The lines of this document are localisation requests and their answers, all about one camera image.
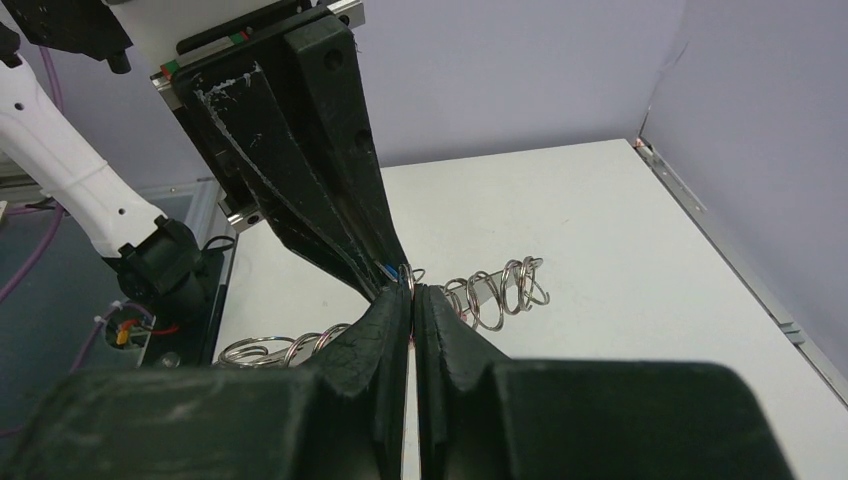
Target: metal spring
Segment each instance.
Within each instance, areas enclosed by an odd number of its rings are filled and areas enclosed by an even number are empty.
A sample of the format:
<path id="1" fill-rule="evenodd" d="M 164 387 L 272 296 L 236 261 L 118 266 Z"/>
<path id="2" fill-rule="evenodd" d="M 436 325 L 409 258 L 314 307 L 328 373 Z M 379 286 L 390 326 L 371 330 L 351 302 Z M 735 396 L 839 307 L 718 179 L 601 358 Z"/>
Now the metal spring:
<path id="1" fill-rule="evenodd" d="M 467 279 L 454 278 L 441 288 L 459 318 L 466 322 L 470 320 L 472 329 L 483 327 L 498 332 L 503 329 L 505 316 L 529 312 L 533 305 L 551 302 L 550 294 L 536 281 L 536 270 L 542 263 L 541 258 L 533 257 L 525 257 L 523 261 L 510 260 L 497 273 L 480 270 Z M 512 285 L 518 287 L 515 308 L 510 308 L 507 302 L 507 289 Z M 498 323 L 494 326 L 483 322 L 480 315 L 480 306 L 489 299 L 494 299 L 498 307 Z"/>
<path id="2" fill-rule="evenodd" d="M 490 274 L 478 271 L 468 278 L 454 278 L 443 286 L 442 292 L 453 306 L 454 311 L 463 321 L 469 321 L 471 328 L 483 327 L 497 332 L 504 326 L 505 316 L 527 312 L 533 305 L 547 305 L 550 295 L 536 281 L 536 270 L 542 265 L 541 258 L 526 257 L 523 261 L 510 260 L 504 268 Z M 400 280 L 406 282 L 410 290 L 415 289 L 424 276 L 424 269 L 412 270 L 409 265 L 401 265 Z M 510 308 L 507 302 L 507 289 L 516 285 L 518 292 L 515 308 Z M 498 307 L 498 323 L 495 326 L 483 322 L 480 307 L 489 299 L 494 299 Z M 256 367 L 290 367 L 301 363 L 308 357 L 301 358 L 301 352 L 312 346 L 310 356 L 327 346 L 334 338 L 347 330 L 350 324 L 340 323 L 321 333 L 305 333 L 296 339 L 290 337 L 253 337 L 240 340 L 228 346 L 218 355 L 216 365 L 236 368 Z M 275 352 L 268 350 L 264 344 L 270 342 L 286 342 L 288 345 Z"/>

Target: yellow connector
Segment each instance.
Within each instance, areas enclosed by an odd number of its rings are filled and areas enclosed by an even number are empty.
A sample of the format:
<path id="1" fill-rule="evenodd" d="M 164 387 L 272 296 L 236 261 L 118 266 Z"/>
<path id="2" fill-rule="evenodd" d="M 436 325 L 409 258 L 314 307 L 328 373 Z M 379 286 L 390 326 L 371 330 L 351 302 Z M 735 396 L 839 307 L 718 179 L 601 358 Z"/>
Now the yellow connector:
<path id="1" fill-rule="evenodd" d="M 117 338 L 117 340 L 115 340 L 115 344 L 116 345 L 124 345 L 124 344 L 127 343 L 127 340 L 129 340 L 129 339 L 130 339 L 129 329 L 121 330 L 120 332 L 118 332 L 118 338 Z"/>

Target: silver spring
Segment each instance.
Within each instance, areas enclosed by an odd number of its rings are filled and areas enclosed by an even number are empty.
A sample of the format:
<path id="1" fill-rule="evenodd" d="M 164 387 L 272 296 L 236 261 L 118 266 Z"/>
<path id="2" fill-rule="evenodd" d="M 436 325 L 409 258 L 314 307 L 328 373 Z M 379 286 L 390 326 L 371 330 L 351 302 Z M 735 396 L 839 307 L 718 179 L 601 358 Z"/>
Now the silver spring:
<path id="1" fill-rule="evenodd" d="M 445 283 L 441 290 L 457 315 L 471 322 L 471 328 L 483 327 L 491 332 L 503 329 L 506 316 L 528 312 L 533 305 L 547 305 L 551 296 L 536 281 L 536 270 L 542 266 L 541 258 L 525 257 L 523 261 L 510 260 L 496 273 L 475 272 L 468 278 L 454 278 Z M 508 289 L 515 285 L 516 305 L 510 308 Z M 498 308 L 498 321 L 489 325 L 483 321 L 480 307 L 494 299 Z"/>
<path id="2" fill-rule="evenodd" d="M 321 333 L 304 333 L 297 338 L 290 337 L 251 337 L 239 340 L 225 348 L 218 355 L 216 365 L 235 368 L 256 367 L 290 367 L 294 366 L 294 360 L 312 346 L 309 356 L 320 352 L 342 332 L 348 329 L 350 324 L 339 323 L 324 330 Z M 265 344 L 270 342 L 286 342 L 288 345 L 280 350 L 271 352 Z"/>
<path id="3" fill-rule="evenodd" d="M 469 321 L 470 316 L 471 328 L 476 330 L 477 327 L 483 327 L 497 332 L 503 328 L 506 316 L 530 311 L 533 305 L 542 306 L 550 303 L 550 294 L 536 281 L 536 270 L 542 263 L 541 258 L 533 257 L 525 257 L 523 261 L 510 260 L 498 272 L 487 273 L 480 270 L 468 278 L 454 278 L 439 288 L 460 318 Z M 413 270 L 409 265 L 400 265 L 399 268 L 400 281 L 413 292 L 415 284 L 421 281 L 425 273 L 423 268 Z M 507 293 L 512 286 L 517 287 L 515 308 L 510 308 L 507 302 Z M 490 299 L 494 299 L 498 307 L 498 321 L 494 326 L 483 321 L 480 309 L 481 305 Z M 340 323 L 321 333 L 305 333 L 296 339 L 290 337 L 246 338 L 225 348 L 218 355 L 216 365 L 235 368 L 294 366 L 294 360 L 309 345 L 312 345 L 309 354 L 311 356 L 321 351 L 348 327 L 350 324 Z M 271 342 L 286 342 L 288 345 L 271 352 L 264 345 Z"/>

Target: light purple wall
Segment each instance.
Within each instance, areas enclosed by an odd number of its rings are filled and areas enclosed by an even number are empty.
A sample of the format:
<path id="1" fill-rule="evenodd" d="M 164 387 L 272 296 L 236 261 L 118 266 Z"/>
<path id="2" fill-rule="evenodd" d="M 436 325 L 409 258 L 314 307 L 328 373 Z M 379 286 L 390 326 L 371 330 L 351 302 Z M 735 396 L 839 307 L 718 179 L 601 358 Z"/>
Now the light purple wall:
<path id="1" fill-rule="evenodd" d="M 633 136 L 684 5 L 365 0 L 356 35 L 381 163 Z M 55 57 L 68 117 L 133 186 L 209 175 L 134 51 L 126 76 Z"/>
<path id="2" fill-rule="evenodd" d="M 690 1 L 645 138 L 848 376 L 848 2 Z"/>

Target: white table surface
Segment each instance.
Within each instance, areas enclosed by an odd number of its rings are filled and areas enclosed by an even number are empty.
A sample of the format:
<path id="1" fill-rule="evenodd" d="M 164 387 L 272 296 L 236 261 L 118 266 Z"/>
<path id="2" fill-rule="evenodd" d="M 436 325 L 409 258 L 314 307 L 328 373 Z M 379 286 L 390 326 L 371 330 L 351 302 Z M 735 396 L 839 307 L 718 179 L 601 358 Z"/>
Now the white table surface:
<path id="1" fill-rule="evenodd" d="M 425 283 L 544 258 L 538 280 L 551 304 L 483 333 L 507 355 L 729 366 L 798 478 L 848 478 L 848 411 L 624 140 L 393 167 L 383 178 Z M 262 224 L 239 238 L 216 355 L 244 337 L 352 322 L 366 306 Z M 407 478 L 418 478 L 413 365 Z"/>

